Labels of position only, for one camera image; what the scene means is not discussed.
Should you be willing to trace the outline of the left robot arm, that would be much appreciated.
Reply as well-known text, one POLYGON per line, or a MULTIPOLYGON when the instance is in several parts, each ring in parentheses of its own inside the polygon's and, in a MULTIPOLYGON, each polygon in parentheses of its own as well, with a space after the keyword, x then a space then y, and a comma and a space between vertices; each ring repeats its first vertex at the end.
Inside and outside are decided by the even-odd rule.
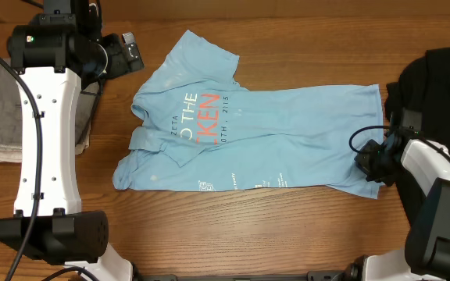
POLYGON ((77 187, 77 101, 91 84, 143 68, 134 36, 102 34, 102 8, 91 1, 46 1, 14 28, 5 69, 16 80, 22 112, 20 185, 0 242, 86 280, 139 280, 136 265, 109 243, 102 211, 86 212, 77 187))

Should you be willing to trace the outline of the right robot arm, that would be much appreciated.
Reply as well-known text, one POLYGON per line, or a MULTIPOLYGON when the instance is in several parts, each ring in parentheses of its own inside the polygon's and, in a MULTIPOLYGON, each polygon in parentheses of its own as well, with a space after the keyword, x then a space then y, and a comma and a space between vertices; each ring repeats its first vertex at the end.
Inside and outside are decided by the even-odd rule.
POLYGON ((407 176, 422 200, 402 249, 362 256, 339 280, 450 280, 450 155, 424 137, 421 123, 421 113, 403 109, 383 143, 369 140, 358 150, 355 163, 367 181, 390 186, 407 176))

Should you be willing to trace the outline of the light blue printed t-shirt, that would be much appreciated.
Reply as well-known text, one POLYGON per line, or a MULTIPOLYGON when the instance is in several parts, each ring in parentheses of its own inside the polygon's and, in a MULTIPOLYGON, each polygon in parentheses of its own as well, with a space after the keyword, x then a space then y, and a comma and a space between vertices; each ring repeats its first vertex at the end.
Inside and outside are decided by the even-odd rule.
POLYGON ((141 86, 142 124, 114 174, 118 190, 229 191, 329 186, 376 198, 355 155, 382 141, 377 85, 250 91, 237 55, 185 32, 141 86))

